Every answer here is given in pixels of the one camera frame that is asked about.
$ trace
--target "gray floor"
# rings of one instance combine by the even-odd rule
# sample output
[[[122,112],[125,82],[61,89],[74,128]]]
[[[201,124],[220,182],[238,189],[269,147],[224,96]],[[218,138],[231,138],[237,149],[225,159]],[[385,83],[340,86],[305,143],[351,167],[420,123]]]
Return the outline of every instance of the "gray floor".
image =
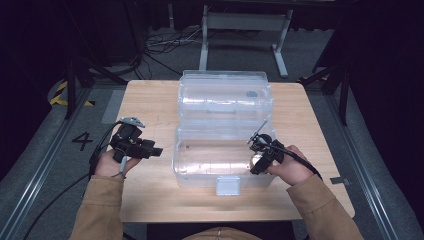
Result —
[[[150,34],[162,34],[164,32],[171,32],[171,30],[163,29],[161,32],[151,32]],[[299,77],[312,74],[312,67],[331,34],[332,31],[290,31],[283,47],[283,56],[289,77],[282,79],[270,50],[271,44],[276,39],[275,33],[216,33],[209,41],[208,69],[264,71],[271,82],[295,82]],[[152,56],[177,72],[197,69],[200,44],[193,42],[189,45],[180,46],[170,53]],[[145,57],[145,60],[147,63],[143,62],[139,67],[140,73],[144,77],[150,78],[151,73],[151,79],[179,79],[180,75],[152,59]],[[134,73],[122,77],[127,80],[138,79]],[[379,226],[374,215],[374,208],[370,207],[369,196],[366,195],[366,191],[364,191],[360,178],[355,171],[353,164],[355,157],[352,156],[351,146],[346,143],[343,133],[338,127],[337,118],[332,116],[333,107],[329,102],[334,102],[338,99],[338,96],[337,94],[323,96],[317,90],[319,86],[320,83],[311,84],[306,88],[307,94],[341,176],[348,179],[349,184],[346,185],[346,188],[356,211],[354,220],[365,239],[385,239],[385,234],[382,233],[384,231],[381,230],[381,226]],[[57,86],[52,86],[51,92],[53,93],[56,88]],[[97,141],[116,119],[124,90],[125,86],[115,85],[110,80],[97,80],[87,99],[95,101],[95,106],[82,107],[77,112],[74,122],[69,126],[63,144],[61,144],[56,157],[53,159],[51,169],[46,170],[48,175],[45,181],[41,182],[40,189],[36,189],[36,197],[26,204],[28,208],[27,211],[21,213],[22,218],[20,219],[22,221],[13,225],[14,221],[8,222],[9,216],[16,215],[13,211],[18,206],[27,184],[30,183],[38,166],[43,162],[49,147],[55,144],[53,142],[54,137],[60,127],[64,123],[66,124],[66,121],[63,120],[66,107],[53,106],[52,111],[40,126],[26,151],[8,176],[0,182],[0,196],[2,196],[0,198],[0,212],[3,216],[0,218],[0,226],[3,229],[2,235],[0,235],[1,239],[7,239],[5,233],[10,229],[12,229],[11,239],[23,239],[29,226],[42,209],[69,184],[87,173],[88,159]],[[391,178],[384,161],[369,136],[352,93],[349,95],[347,121],[348,127],[344,130],[350,132],[358,156],[372,176],[388,215],[389,223],[393,226],[393,231],[396,234],[392,239],[424,239],[414,212]],[[94,142],[88,143],[85,149],[81,151],[81,144],[73,143],[72,140],[85,132],[90,134],[89,139],[94,140]],[[72,231],[75,214],[81,203],[81,195],[86,183],[86,180],[83,180],[60,197],[38,220],[28,239],[67,239]],[[295,221],[293,224],[297,239],[303,239],[306,236],[303,221]],[[125,231],[136,239],[145,239],[145,230],[144,224],[125,224]]]

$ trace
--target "tan jacket sleeve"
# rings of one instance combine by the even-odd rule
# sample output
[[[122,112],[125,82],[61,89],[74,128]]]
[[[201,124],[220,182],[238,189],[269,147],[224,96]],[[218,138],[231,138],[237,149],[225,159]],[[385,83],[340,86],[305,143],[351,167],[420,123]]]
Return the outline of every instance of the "tan jacket sleeve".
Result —
[[[363,239],[355,222],[317,175],[287,189],[311,239]]]
[[[123,179],[92,176],[78,210],[71,240],[122,239],[119,216]]]

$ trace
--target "right hand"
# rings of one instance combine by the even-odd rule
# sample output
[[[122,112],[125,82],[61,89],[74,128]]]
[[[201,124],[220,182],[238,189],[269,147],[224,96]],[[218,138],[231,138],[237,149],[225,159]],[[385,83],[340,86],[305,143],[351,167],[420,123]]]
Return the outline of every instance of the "right hand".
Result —
[[[291,145],[288,146],[287,149],[307,160],[305,155],[303,155],[296,146]],[[267,171],[268,173],[279,176],[284,182],[291,186],[299,184],[314,175],[311,170],[286,154],[284,155],[284,161],[281,164],[271,165],[268,167]]]

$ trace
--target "hand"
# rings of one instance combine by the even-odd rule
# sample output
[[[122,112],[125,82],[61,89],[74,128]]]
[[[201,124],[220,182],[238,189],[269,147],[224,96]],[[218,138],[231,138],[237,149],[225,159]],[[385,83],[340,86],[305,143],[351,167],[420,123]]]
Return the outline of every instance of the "hand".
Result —
[[[303,155],[303,153],[296,146],[291,145],[287,147],[287,149],[293,151],[299,155],[299,157],[307,160],[305,155]],[[271,174],[279,176],[284,182],[290,184],[291,186],[301,183],[314,175],[311,170],[286,154],[284,155],[284,161],[281,164],[271,165],[268,167],[267,171]]]
[[[121,164],[113,159],[114,154],[115,154],[115,150],[111,149],[100,155],[99,162],[97,164],[94,175],[105,176],[105,177],[115,176],[118,178],[125,178],[125,175],[127,174],[127,172],[141,161],[141,159],[131,158],[130,160],[127,161],[123,174],[117,175],[121,168]]]

